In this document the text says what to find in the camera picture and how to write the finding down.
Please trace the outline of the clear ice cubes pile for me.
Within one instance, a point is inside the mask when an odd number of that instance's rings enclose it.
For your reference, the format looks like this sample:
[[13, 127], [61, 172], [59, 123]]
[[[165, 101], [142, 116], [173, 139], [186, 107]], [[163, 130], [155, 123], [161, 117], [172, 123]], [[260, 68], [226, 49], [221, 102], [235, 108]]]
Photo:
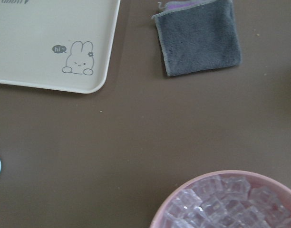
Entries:
[[215, 175], [180, 190], [164, 211], [162, 228], [291, 228], [291, 213], [267, 186], [244, 176]]

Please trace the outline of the grey folded cloth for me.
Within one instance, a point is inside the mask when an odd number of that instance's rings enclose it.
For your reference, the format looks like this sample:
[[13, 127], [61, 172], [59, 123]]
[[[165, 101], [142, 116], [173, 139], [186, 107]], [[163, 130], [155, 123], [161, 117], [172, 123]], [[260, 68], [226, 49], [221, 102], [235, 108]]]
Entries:
[[237, 66], [242, 61], [233, 1], [169, 1], [152, 18], [167, 76]]

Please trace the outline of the cream rabbit tray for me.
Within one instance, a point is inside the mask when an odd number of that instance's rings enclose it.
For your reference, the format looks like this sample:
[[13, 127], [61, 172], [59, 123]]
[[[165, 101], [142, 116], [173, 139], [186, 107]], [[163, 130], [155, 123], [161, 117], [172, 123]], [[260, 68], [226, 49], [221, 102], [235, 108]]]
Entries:
[[98, 91], [119, 7], [118, 0], [0, 0], [0, 84]]

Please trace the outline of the pink bowl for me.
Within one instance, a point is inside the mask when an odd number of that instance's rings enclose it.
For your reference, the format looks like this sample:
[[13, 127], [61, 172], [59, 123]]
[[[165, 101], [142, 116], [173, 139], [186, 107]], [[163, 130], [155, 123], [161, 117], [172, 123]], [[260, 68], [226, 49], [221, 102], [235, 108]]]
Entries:
[[284, 204], [284, 206], [291, 212], [291, 189], [288, 188], [287, 186], [283, 185], [282, 183], [255, 173], [255, 172], [250, 172], [250, 171], [240, 171], [240, 170], [224, 170], [224, 171], [214, 171], [210, 173], [203, 174], [201, 176], [197, 176], [181, 186], [179, 186], [175, 191], [173, 191], [167, 198], [166, 200], [162, 203], [158, 211], [156, 212], [154, 218], [152, 219], [152, 222], [150, 224], [151, 228], [161, 228], [163, 224], [163, 216], [164, 212], [169, 206], [170, 202], [172, 199], [184, 188], [187, 188], [194, 184], [195, 182], [209, 178], [212, 176], [216, 175], [221, 175], [224, 177], [231, 177], [231, 176], [244, 176], [246, 179], [250, 182], [252, 187], [261, 187], [261, 186], [267, 186], [269, 187], [272, 191], [274, 191], [281, 202]]

